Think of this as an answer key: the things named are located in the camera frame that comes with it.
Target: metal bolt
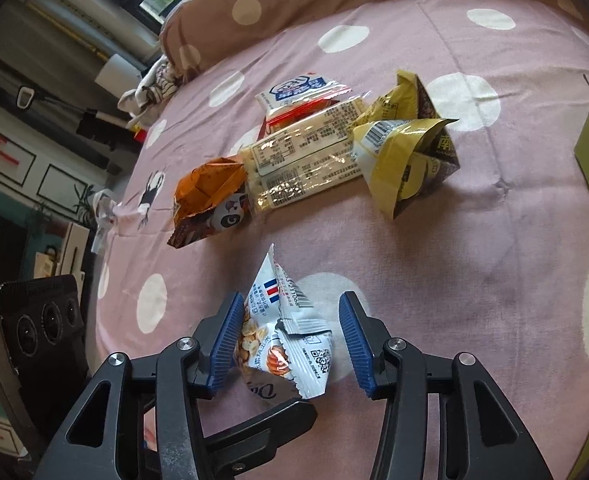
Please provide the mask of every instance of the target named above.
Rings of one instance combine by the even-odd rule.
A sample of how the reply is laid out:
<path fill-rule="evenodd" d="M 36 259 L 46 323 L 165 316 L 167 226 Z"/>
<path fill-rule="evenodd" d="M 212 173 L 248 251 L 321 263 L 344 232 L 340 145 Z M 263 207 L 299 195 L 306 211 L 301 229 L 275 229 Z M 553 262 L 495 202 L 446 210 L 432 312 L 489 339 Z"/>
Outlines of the metal bolt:
<path fill-rule="evenodd" d="M 477 360 L 474 355 L 468 354 L 468 352 L 463 352 L 462 354 L 459 354 L 459 362 L 462 365 L 472 366 L 477 362 Z"/>
<path fill-rule="evenodd" d="M 388 339 L 388 346 L 392 350 L 400 351 L 406 348 L 406 342 L 400 337 L 392 337 Z"/>
<path fill-rule="evenodd" d="M 190 350 L 194 348 L 194 345 L 196 345 L 196 341 L 191 337 L 182 337 L 177 341 L 177 348 L 179 350 Z"/>
<path fill-rule="evenodd" d="M 108 356 L 108 363 L 113 366 L 122 365 L 126 361 L 126 356 L 124 356 L 121 352 L 115 352 Z"/>

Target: red and blue stripe emblem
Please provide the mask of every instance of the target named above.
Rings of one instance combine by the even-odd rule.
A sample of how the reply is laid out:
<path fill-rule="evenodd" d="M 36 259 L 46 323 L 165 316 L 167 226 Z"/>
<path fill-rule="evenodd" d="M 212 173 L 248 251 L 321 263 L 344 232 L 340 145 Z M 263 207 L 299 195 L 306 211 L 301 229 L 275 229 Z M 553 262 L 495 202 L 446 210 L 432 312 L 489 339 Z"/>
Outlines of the red and blue stripe emblem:
<path fill-rule="evenodd" d="M 263 288 L 266 289 L 266 294 L 268 295 L 270 303 L 279 301 L 279 287 L 276 286 L 276 280 L 270 280 L 269 282 L 264 283 Z"/>

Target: qr code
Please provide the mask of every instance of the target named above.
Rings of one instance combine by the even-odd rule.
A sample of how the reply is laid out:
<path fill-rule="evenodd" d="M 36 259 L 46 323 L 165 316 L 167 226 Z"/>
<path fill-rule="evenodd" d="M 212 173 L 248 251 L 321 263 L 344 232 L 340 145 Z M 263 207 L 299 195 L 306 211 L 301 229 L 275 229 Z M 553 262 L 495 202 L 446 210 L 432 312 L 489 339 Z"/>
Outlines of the qr code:
<path fill-rule="evenodd" d="M 331 369 L 331 351 L 330 350 L 310 350 L 310 354 L 319 365 L 322 374 L 328 373 Z"/>

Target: paper roll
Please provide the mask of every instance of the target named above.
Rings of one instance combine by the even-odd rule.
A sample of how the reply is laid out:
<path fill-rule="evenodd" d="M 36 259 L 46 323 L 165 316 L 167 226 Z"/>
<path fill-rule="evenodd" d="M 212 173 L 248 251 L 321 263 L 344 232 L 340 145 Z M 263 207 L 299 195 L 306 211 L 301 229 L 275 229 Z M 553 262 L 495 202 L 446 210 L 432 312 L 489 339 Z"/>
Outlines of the paper roll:
<path fill-rule="evenodd" d="M 137 88 L 141 73 L 119 54 L 114 54 L 95 78 L 95 83 L 121 99 L 128 90 Z"/>

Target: pink bed sheet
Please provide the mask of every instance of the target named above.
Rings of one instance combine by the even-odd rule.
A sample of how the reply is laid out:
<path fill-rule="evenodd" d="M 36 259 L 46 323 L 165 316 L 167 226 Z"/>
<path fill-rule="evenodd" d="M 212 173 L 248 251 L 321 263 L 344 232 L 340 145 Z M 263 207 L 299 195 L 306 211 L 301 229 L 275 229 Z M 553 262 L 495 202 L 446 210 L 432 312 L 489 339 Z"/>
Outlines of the pink bed sheet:
<path fill-rule="evenodd" d="M 390 222 L 359 179 L 180 250 L 166 244 L 175 184 L 253 140 L 256 93 L 314 71 L 375 96 L 397 68 L 460 118 L 449 131 L 461 170 L 434 194 Z M 588 107 L 589 35 L 529 0 L 367 4 L 220 62 L 171 99 L 116 210 L 98 290 L 102 354 L 143 356 L 191 334 L 226 291 L 247 292 L 274 242 L 331 321 L 335 362 L 314 428 L 244 478 L 369 477 L 384 405 L 351 373 L 337 320 L 345 290 L 424 352 L 478 356 L 565 478 L 589 430 L 589 192 L 572 153 Z M 202 422 L 209 434 L 264 409 L 231 373 Z"/>

